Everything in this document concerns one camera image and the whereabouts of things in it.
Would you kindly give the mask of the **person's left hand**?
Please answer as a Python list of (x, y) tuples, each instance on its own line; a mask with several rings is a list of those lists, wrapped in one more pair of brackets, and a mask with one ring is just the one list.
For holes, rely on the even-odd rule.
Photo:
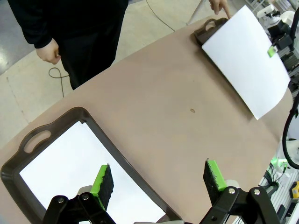
[(209, 3), (215, 15), (218, 15), (219, 12), (223, 9), (227, 18), (231, 18), (227, 0), (209, 0)]

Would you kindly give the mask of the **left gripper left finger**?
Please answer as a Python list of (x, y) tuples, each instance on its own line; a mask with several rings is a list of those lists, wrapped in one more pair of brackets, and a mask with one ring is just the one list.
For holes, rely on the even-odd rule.
[(43, 218), (44, 224), (113, 224), (107, 207), (114, 182), (109, 164), (102, 165), (92, 186), (81, 188), (73, 199), (58, 195), (52, 198)]

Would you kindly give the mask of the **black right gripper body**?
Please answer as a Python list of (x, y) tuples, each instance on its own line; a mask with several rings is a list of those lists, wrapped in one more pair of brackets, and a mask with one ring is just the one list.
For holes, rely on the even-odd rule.
[(277, 39), (277, 49), (283, 50), (285, 48), (293, 50), (293, 39), (289, 35), (281, 36)]

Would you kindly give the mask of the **person's right hand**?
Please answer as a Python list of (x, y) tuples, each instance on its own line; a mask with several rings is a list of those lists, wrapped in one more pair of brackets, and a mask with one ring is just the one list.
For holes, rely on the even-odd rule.
[(36, 49), (36, 53), (40, 59), (54, 65), (61, 59), (59, 46), (54, 39), (52, 39), (46, 46)]

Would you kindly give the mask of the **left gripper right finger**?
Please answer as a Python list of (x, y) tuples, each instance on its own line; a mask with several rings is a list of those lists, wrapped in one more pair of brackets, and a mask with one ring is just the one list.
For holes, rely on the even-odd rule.
[(268, 193), (262, 187), (248, 192), (228, 186), (215, 160), (206, 160), (203, 180), (212, 207), (202, 224), (225, 224), (230, 216), (238, 216), (245, 224), (280, 223)]

